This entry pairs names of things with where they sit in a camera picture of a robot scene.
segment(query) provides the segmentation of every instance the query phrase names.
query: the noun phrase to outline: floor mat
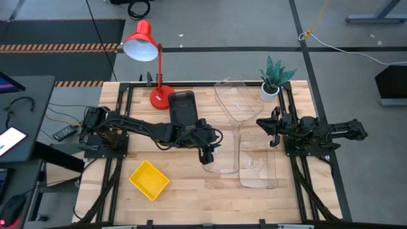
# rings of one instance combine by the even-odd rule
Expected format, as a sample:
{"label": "floor mat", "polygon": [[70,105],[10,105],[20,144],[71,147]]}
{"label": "floor mat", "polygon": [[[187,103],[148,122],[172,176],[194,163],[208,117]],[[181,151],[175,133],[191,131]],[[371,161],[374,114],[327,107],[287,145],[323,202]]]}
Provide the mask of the floor mat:
{"label": "floor mat", "polygon": [[[125,20],[95,21],[114,64]],[[109,65],[91,20],[1,22],[0,70],[11,76],[53,75],[58,87],[97,87],[111,80]]]}

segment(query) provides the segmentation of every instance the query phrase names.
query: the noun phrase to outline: yellow cable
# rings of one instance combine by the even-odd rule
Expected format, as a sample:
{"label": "yellow cable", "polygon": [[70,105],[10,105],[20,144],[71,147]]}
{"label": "yellow cable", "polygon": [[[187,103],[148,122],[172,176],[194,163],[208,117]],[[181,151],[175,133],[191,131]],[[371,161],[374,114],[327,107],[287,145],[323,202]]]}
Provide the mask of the yellow cable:
{"label": "yellow cable", "polygon": [[314,27],[315,27],[315,26],[318,24],[318,22],[321,20],[322,15],[324,14],[325,8],[326,8],[326,6],[328,5],[328,2],[329,2],[329,0],[325,0],[324,4],[322,5],[321,10],[319,11],[319,15],[318,15],[317,20],[315,20],[315,22],[311,25],[311,28],[307,31],[307,33],[304,34],[304,39],[307,38],[307,37],[311,34],[311,32],[312,32],[312,30],[314,29]]}
{"label": "yellow cable", "polygon": [[48,115],[46,115],[46,114],[45,114],[45,118],[47,118],[47,119],[49,119],[49,120],[51,120],[51,121],[62,122],[62,123],[66,123],[66,124],[70,124],[70,125],[74,125],[74,126],[81,126],[81,124],[79,124],[79,123],[71,123],[71,122],[69,122],[69,121],[62,121],[62,120],[56,120],[56,119],[50,118],[50,117],[48,117]]}

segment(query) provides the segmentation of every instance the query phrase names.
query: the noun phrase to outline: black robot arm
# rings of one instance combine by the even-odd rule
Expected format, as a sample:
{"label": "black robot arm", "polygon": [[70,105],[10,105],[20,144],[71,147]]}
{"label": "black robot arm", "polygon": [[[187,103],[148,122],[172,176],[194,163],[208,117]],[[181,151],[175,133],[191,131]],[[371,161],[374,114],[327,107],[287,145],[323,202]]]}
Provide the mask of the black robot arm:
{"label": "black robot arm", "polygon": [[[204,165],[214,161],[212,152],[223,140],[222,133],[207,124],[204,118],[199,119],[193,127],[174,123],[148,123],[110,111],[107,107],[90,108],[82,127],[82,141],[86,135],[97,134],[103,139],[103,145],[111,149],[121,147],[118,130],[148,136],[161,150],[173,147],[197,148],[200,162]],[[221,135],[218,142],[215,142],[218,139],[216,132]]]}
{"label": "black robot arm", "polygon": [[327,124],[318,118],[305,116],[296,124],[297,122],[292,120],[292,115],[283,113],[282,117],[279,118],[280,114],[281,108],[276,107],[270,118],[256,120],[256,123],[268,135],[273,136],[273,140],[270,141],[271,147],[279,145],[279,134],[281,134],[287,137],[290,148],[310,155],[312,152],[308,152],[308,150],[311,147],[323,148],[328,152],[338,149],[340,145],[331,141],[334,138],[344,137],[349,140],[361,141],[368,136],[362,123],[356,119],[345,123]]}

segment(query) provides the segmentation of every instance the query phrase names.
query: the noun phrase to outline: concrete floor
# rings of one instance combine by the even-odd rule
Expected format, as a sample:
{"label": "concrete floor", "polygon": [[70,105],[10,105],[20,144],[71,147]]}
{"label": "concrete floor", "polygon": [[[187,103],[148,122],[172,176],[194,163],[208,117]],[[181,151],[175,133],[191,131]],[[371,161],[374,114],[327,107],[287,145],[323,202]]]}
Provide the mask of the concrete floor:
{"label": "concrete floor", "polygon": [[[0,2],[0,19],[12,14],[17,0]],[[96,18],[125,17],[126,10],[103,0],[89,0]],[[349,14],[373,13],[385,0],[330,1],[314,34],[334,46],[407,46],[407,23],[402,25],[348,25]],[[303,29],[316,19],[323,0],[295,0]],[[402,1],[394,13],[407,13]],[[89,18],[84,0],[25,0],[17,19]],[[214,46],[299,46],[288,1],[283,0],[156,0],[146,18],[152,23],[155,39],[164,47]],[[137,22],[127,20],[123,39],[134,31]],[[320,46],[312,38],[308,46]],[[407,60],[407,52],[369,53],[385,62]],[[206,52],[164,53],[165,80],[221,80],[241,75],[258,80],[267,55],[282,59],[288,68],[298,69],[295,79],[308,80],[301,53],[286,52]],[[407,225],[407,161],[404,140],[407,108],[382,108],[374,77],[382,66],[364,57],[343,53],[311,53],[315,77],[321,92],[328,122],[357,118],[369,133],[363,142],[337,141],[336,152],[350,212],[354,221]],[[138,80],[140,74],[155,74],[156,62],[141,63],[118,54],[114,71],[120,81]],[[100,88],[56,88],[52,102],[97,105]],[[83,108],[55,108],[60,112],[83,116]],[[51,114],[55,118],[65,118]],[[52,134],[63,124],[45,120],[42,129]],[[39,140],[52,140],[40,133]],[[40,213],[50,221],[27,224],[27,228],[67,225],[76,194],[53,194],[45,199]]]}

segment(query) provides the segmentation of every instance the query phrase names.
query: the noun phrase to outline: clear plastic container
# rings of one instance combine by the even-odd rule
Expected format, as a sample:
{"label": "clear plastic container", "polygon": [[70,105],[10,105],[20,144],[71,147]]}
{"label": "clear plastic container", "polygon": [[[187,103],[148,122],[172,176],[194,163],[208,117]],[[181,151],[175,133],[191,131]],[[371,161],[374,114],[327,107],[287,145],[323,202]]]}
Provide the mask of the clear plastic container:
{"label": "clear plastic container", "polygon": [[275,153],[268,143],[270,136],[243,132],[240,135],[239,182],[247,188],[278,187]]}
{"label": "clear plastic container", "polygon": [[263,111],[263,104],[255,97],[242,80],[226,78],[215,84],[216,101],[230,121],[240,126],[252,120]]}
{"label": "clear plastic container", "polygon": [[233,174],[239,170],[239,125],[229,120],[207,120],[207,123],[223,133],[221,146],[212,153],[214,162],[202,165],[207,172]]}

